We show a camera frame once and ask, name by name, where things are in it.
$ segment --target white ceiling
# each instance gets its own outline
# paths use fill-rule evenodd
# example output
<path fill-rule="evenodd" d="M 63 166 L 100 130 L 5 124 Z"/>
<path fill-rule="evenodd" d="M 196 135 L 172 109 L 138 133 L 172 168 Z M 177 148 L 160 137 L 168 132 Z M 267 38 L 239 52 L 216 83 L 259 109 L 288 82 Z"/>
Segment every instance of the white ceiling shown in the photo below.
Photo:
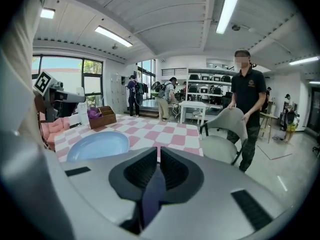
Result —
<path fill-rule="evenodd" d="M 318 52 L 304 21 L 299 19 L 299 24 L 294 24 L 298 11 L 290 0 L 238 0 L 230 24 L 221 35 L 216 34 L 216 27 L 223 2 L 45 0 L 44 7 L 55 9 L 55 15 L 54 19 L 40 19 L 35 43 L 37 47 L 50 43 L 55 47 L 100 50 L 124 63 L 192 53 L 219 59 L 221 51 L 225 56 L 220 59 L 227 59 L 236 49 L 247 48 L 252 51 L 253 62 L 274 72 L 286 71 L 289 61 Z M 233 31 L 233 24 L 241 29 Z M 116 33 L 133 46 L 117 43 L 118 48 L 112 49 L 116 42 L 96 33 L 97 26 Z M 249 32 L 248 28 L 254 28 L 255 32 Z M 303 70 L 306 73 L 317 70 L 316 65 Z"/>

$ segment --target oval plate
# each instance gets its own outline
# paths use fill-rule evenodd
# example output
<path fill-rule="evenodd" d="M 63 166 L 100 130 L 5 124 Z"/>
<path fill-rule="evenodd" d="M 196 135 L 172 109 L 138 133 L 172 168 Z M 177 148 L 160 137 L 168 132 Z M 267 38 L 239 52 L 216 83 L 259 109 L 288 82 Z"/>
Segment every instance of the oval plate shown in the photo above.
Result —
<path fill-rule="evenodd" d="M 75 162 L 103 158 L 126 153 L 129 150 L 129 139 L 120 132 L 106 131 L 91 134 L 79 140 L 70 149 L 66 160 Z"/>

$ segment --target hair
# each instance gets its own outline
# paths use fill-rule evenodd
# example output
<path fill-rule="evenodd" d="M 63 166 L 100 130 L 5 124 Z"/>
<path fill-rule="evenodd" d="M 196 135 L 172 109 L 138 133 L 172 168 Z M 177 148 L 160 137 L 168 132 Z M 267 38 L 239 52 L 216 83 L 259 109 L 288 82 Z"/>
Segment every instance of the hair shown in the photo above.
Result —
<path fill-rule="evenodd" d="M 238 49 L 234 53 L 234 57 L 237 57 L 238 54 L 244 54 L 247 57 L 251 57 L 250 52 L 247 49 Z"/>

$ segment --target person in purple shirt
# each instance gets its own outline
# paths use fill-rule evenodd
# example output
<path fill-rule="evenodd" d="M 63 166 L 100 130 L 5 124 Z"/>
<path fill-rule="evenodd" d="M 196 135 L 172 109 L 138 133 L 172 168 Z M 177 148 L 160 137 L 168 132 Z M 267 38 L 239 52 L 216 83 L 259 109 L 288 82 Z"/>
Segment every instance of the person in purple shirt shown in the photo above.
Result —
<path fill-rule="evenodd" d="M 140 113 L 140 107 L 136 102 L 136 77 L 134 75 L 131 75 L 129 78 L 129 83 L 127 84 L 127 88 L 129 89 L 129 110 L 130 110 L 130 116 L 132 117 L 134 115 L 134 106 L 135 106 L 135 116 L 138 118 Z"/>

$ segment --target checkered tablecloth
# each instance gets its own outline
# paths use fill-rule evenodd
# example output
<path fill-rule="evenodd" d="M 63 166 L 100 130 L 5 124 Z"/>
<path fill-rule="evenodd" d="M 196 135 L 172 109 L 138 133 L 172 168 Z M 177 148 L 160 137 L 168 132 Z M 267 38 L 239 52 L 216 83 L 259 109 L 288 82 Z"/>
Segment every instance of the checkered tablecloth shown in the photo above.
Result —
<path fill-rule="evenodd" d="M 64 131 L 54 139 L 55 153 L 60 162 L 65 162 L 69 150 L 75 143 L 88 135 L 107 131 L 126 135 L 130 142 L 130 150 L 157 147 L 159 157 L 160 147 L 169 147 L 203 156 L 199 141 L 201 137 L 196 125 L 163 122 L 122 114 L 116 115 L 116 123 L 97 129 L 92 130 L 89 125 L 82 125 Z"/>

